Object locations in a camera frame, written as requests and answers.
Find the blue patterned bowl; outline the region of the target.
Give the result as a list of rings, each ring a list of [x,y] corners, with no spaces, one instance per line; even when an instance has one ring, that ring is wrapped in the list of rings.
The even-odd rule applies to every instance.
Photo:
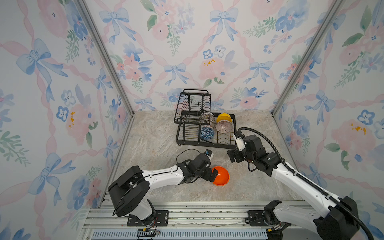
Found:
[[[201,128],[201,132],[200,132],[200,138],[202,140],[211,140],[214,138],[214,135],[215,135],[215,131],[212,127],[210,126],[203,126]]]

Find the pink patterned bowl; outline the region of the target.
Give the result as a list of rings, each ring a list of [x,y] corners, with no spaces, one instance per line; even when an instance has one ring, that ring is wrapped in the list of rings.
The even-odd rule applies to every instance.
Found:
[[[216,130],[220,134],[230,133],[233,129],[232,122],[228,120],[221,120],[216,124]]]

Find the yellow bowl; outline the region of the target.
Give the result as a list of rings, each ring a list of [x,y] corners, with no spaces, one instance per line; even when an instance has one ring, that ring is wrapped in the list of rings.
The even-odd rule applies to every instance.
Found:
[[[227,122],[231,123],[233,120],[229,114],[221,113],[217,116],[217,123],[222,122],[222,121],[227,121]]]

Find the white red patterned bowl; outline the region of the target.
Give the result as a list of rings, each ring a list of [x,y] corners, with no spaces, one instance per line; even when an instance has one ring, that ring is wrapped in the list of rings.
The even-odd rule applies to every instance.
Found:
[[[215,120],[215,116],[210,112],[203,112],[200,115],[200,120],[203,124],[207,124],[207,120]]]

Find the orange dotted patterned bowl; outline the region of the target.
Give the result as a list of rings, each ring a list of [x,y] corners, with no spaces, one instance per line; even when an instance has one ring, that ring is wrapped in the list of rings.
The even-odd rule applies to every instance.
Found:
[[[206,127],[209,127],[209,128],[214,128],[215,127],[215,120],[207,120],[207,125]]]

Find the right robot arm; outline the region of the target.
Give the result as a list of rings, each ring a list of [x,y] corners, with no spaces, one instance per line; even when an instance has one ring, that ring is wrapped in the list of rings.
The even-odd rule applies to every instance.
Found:
[[[296,171],[279,153],[267,153],[256,135],[234,134],[236,148],[228,150],[231,162],[254,165],[303,198],[313,209],[305,210],[273,200],[264,207],[261,220],[269,226],[291,224],[318,234],[323,240],[350,240],[362,229],[357,204],[340,198]]]

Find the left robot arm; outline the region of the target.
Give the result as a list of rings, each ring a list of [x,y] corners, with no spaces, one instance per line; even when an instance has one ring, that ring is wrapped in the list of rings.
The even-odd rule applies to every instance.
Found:
[[[192,184],[198,179],[213,183],[218,171],[211,168],[213,152],[206,150],[193,160],[186,160],[176,165],[154,171],[129,168],[109,187],[108,193],[114,206],[113,216],[129,217],[142,226],[155,223],[157,212],[147,193],[166,186]]]

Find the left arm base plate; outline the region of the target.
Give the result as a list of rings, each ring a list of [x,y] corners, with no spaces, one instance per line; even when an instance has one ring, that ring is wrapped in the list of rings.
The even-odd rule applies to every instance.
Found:
[[[128,227],[167,227],[169,222],[169,211],[157,210],[145,220],[140,220],[138,217],[129,215]]]

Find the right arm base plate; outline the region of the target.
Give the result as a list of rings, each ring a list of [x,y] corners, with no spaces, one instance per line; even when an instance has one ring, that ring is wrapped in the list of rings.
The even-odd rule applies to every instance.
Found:
[[[248,217],[245,219],[245,223],[251,227],[278,228],[279,226],[286,225],[286,223],[279,221],[273,212],[250,210],[247,211],[247,214]]]

